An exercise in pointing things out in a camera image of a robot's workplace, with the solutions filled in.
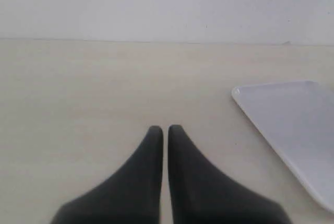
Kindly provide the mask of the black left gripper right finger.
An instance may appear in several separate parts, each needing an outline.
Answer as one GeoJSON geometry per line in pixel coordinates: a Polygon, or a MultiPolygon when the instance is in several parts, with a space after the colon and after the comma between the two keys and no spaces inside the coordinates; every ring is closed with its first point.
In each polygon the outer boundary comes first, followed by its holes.
{"type": "Polygon", "coordinates": [[[180,125],[168,131],[168,174],[174,223],[291,223],[278,203],[213,165],[180,125]]]}

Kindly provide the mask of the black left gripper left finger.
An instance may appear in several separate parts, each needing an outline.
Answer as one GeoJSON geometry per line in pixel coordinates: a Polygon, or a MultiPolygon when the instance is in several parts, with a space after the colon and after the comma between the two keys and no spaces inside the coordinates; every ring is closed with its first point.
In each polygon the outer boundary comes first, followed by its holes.
{"type": "Polygon", "coordinates": [[[64,204],[52,223],[159,223],[163,131],[151,126],[127,161],[107,180],[64,204]]]}

